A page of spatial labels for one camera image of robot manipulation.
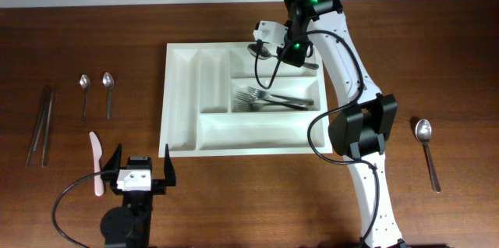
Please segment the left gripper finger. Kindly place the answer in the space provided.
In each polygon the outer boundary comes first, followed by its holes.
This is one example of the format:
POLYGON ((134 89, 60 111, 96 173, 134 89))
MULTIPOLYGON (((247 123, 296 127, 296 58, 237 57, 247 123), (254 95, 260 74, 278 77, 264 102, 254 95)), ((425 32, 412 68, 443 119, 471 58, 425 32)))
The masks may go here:
POLYGON ((113 155, 102 168, 101 178, 103 181, 113 181, 118 178, 121 169, 122 145, 119 143, 113 155))
POLYGON ((171 156, 169 154, 169 145, 168 144, 165 144, 164 175, 165 175, 165 187, 176 186, 176 174, 175 174, 174 166, 172 164, 171 156))

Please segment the large silver spoon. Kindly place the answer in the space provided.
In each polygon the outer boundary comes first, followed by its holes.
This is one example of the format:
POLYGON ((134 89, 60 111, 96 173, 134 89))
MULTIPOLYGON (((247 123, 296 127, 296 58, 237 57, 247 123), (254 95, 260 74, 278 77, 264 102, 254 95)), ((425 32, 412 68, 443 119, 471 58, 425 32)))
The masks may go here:
POLYGON ((420 119, 416 123, 415 127, 415 137, 416 139, 423 145, 423 149, 426 155, 426 162, 430 175, 430 182, 432 186, 432 190, 435 193, 441 192, 441 185, 439 183, 436 169, 434 167, 434 163, 430 153, 429 142, 432 137, 432 127, 430 122, 427 119, 420 119))
MULTIPOLYGON (((261 60, 267 60, 269 58, 277 58, 276 55, 272 55, 268 49, 266 49, 264 46, 261 46, 261 48, 258 48, 257 44, 248 44, 246 49, 248 52, 253 56, 253 57, 258 57, 258 59, 261 60)), ((310 62, 304 62, 303 67, 306 69, 312 69, 312 70, 318 70, 319 65, 316 63, 310 63, 310 62)))

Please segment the silver fork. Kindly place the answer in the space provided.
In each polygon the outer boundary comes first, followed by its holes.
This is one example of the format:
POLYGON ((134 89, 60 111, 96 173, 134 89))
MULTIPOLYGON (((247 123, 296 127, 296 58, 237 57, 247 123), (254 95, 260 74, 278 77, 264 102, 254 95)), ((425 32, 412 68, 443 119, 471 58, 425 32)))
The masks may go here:
POLYGON ((296 103, 298 105, 308 105, 308 106, 313 106, 315 104, 314 99, 311 98, 297 98, 297 97, 289 97, 289 96, 282 96, 278 94, 272 94, 270 92, 267 92, 265 90, 259 90, 253 87, 247 87, 246 88, 246 93, 262 100, 267 100, 271 99, 274 100, 276 99, 281 99, 281 100, 286 100, 286 101, 291 101, 292 103, 296 103))
POLYGON ((308 111, 308 108, 300 106, 300 105, 292 105, 289 103, 285 102, 265 102, 265 103, 258 103, 258 102, 237 102, 235 104, 236 109, 239 112, 262 112, 266 108, 269 107, 278 107, 278 108, 287 108, 291 110, 296 110, 296 111, 308 111))
POLYGON ((289 103, 288 101, 273 101, 273 100, 262 100, 262 99, 258 99, 256 97, 253 97, 251 96, 250 94, 248 93, 244 93, 244 92, 237 92, 235 94, 235 99, 238 101, 238 102, 258 102, 258 103, 265 103, 265 102, 285 102, 285 103, 289 103))

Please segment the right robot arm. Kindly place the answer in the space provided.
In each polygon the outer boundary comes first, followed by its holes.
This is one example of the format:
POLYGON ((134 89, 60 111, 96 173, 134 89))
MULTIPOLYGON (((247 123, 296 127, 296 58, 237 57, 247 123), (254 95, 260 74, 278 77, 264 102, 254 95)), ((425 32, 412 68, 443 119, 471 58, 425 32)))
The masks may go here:
POLYGON ((406 245, 391 207, 385 173, 386 142, 397 102, 370 80, 349 37, 340 0, 284 0, 287 33, 278 57, 303 66, 316 48, 334 85, 338 107, 331 110, 331 145, 349 168, 361 213, 361 247, 406 245))

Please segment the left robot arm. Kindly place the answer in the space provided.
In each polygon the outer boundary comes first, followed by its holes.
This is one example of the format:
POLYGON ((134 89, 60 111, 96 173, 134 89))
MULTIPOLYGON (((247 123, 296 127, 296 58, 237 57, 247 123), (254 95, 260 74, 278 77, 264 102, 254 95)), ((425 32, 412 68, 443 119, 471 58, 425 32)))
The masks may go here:
POLYGON ((148 247, 153 197, 166 194, 168 187, 176 185, 175 169, 164 151, 163 179, 152 178, 152 159, 132 156, 121 166, 122 146, 103 168, 101 178, 111 191, 122 197, 122 205, 110 209, 101 219, 100 230, 106 247, 148 247))

